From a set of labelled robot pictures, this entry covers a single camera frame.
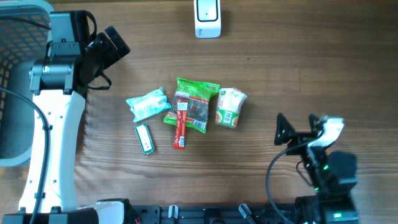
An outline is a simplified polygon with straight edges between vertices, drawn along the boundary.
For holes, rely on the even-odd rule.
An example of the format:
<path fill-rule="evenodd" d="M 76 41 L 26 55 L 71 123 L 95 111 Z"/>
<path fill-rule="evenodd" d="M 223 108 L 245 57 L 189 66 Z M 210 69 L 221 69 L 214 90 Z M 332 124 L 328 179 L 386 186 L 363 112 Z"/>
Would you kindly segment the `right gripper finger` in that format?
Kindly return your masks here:
<path fill-rule="evenodd" d="M 314 115 L 313 113 L 311 113 L 308 116 L 308 120 L 310 123 L 310 131 L 314 136 L 318 136 L 318 133 L 320 132 L 320 127 L 319 127 L 319 121 L 320 119 Z"/>
<path fill-rule="evenodd" d="M 276 121 L 276 131 L 275 131 L 275 138 L 274 144 L 275 145 L 282 145 L 288 143 L 290 140 L 293 140 L 297 137 L 297 133 L 292 125 L 288 122 L 287 118 L 282 114 L 279 113 L 277 115 Z"/>

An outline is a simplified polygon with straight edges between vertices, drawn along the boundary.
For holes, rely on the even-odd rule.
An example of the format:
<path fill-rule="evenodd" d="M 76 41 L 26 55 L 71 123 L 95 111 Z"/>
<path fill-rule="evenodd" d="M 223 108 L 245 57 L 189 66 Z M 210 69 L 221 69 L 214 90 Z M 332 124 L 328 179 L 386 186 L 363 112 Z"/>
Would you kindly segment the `instant noodle cup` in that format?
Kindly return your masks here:
<path fill-rule="evenodd" d="M 215 123 L 227 128 L 236 128 L 241 107 L 247 97 L 245 93 L 235 87 L 221 88 L 218 94 Z"/>

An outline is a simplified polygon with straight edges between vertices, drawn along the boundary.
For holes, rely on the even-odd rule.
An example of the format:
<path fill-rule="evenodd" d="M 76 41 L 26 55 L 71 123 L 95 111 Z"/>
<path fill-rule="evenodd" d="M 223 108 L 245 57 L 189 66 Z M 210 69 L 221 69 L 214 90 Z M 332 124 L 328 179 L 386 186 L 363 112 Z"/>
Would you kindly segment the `light blue tissue pack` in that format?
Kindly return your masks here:
<path fill-rule="evenodd" d="M 130 111 L 134 114 L 133 121 L 135 123 L 172 107 L 167 101 L 167 96 L 164 94 L 162 87 L 144 96 L 129 98 L 126 100 L 126 103 L 130 106 Z"/>

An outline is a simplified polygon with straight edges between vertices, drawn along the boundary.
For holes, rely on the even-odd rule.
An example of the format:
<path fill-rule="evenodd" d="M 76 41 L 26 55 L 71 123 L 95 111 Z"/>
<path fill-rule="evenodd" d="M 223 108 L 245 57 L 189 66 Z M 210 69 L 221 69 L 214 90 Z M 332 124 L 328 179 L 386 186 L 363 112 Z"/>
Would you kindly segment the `green snack bag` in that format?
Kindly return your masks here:
<path fill-rule="evenodd" d="M 199 82 L 177 78 L 177 89 L 172 101 L 172 107 L 164 118 L 164 123 L 177 124 L 177 102 L 187 100 L 186 127 L 206 133 L 209 114 L 209 102 L 220 89 L 219 84 Z"/>

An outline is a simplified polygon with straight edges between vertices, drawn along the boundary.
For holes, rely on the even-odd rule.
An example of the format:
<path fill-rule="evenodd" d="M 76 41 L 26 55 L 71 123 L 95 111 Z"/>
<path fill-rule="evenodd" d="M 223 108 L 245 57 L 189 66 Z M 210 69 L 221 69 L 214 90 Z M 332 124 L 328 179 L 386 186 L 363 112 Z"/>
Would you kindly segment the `green white gum box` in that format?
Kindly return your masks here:
<path fill-rule="evenodd" d="M 154 144 L 152 142 L 152 136 L 150 135 L 149 128 L 146 124 L 140 124 L 135 127 L 137 137 L 139 139 L 142 151 L 145 155 L 149 155 L 155 151 Z"/>

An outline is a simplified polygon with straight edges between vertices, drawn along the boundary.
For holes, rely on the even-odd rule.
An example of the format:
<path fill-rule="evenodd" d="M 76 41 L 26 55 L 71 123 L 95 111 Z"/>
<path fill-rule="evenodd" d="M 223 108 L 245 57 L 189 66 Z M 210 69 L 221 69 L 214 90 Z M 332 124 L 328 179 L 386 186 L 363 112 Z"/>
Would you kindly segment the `red stick packet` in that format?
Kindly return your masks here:
<path fill-rule="evenodd" d="M 174 149 L 185 149 L 185 127 L 187 120 L 187 100 L 177 101 L 177 123 L 174 137 Z"/>

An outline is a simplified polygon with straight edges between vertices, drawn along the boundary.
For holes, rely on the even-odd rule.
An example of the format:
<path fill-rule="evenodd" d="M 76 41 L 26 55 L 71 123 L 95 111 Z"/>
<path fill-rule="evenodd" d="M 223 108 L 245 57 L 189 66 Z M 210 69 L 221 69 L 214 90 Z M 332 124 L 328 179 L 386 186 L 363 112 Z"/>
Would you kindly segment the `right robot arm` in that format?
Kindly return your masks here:
<path fill-rule="evenodd" d="M 272 198 L 269 203 L 284 223 L 358 223 L 358 211 L 351 196 L 358 183 L 357 158 L 343 151 L 327 153 L 342 133 L 344 119 L 310 114 L 308 122 L 310 131 L 298 132 L 282 113 L 277 115 L 274 144 L 287 147 L 272 163 L 283 155 L 300 156 L 299 163 L 308 173 L 305 181 L 315 193 L 297 197 L 288 210 L 281 209 Z"/>

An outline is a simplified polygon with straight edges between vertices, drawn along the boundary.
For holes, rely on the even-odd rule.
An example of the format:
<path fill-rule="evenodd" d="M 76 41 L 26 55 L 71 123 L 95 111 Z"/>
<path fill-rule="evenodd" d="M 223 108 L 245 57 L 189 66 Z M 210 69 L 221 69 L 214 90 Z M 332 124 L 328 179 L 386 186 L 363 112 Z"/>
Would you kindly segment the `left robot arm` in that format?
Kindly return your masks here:
<path fill-rule="evenodd" d="M 118 32 L 97 31 L 88 11 L 50 13 L 45 57 L 30 69 L 27 99 L 36 114 L 28 179 L 16 213 L 4 223 L 130 223 L 127 199 L 76 204 L 74 167 L 80 120 L 91 82 L 129 53 Z"/>

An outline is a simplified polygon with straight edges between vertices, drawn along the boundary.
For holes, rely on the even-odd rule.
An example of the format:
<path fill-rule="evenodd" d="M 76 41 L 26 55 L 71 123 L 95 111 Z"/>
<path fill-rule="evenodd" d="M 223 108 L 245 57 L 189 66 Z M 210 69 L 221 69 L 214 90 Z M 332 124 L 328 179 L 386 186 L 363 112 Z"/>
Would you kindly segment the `white barcode scanner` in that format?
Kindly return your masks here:
<path fill-rule="evenodd" d="M 221 35 L 220 0 L 194 0 L 195 36 L 212 39 Z"/>

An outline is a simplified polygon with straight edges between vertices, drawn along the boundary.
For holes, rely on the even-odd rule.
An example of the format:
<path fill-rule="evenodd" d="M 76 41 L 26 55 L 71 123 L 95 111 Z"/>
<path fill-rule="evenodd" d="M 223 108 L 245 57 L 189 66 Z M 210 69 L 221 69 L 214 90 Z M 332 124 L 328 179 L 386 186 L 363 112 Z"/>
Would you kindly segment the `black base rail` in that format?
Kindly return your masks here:
<path fill-rule="evenodd" d="M 348 212 L 331 212 L 325 215 L 293 203 L 278 204 L 277 208 L 291 223 L 358 223 L 357 215 Z M 284 220 L 271 205 L 249 206 L 245 203 L 235 207 L 179 207 L 170 205 L 130 205 L 126 218 L 132 224 L 212 224 L 212 223 L 257 223 L 283 224 Z"/>

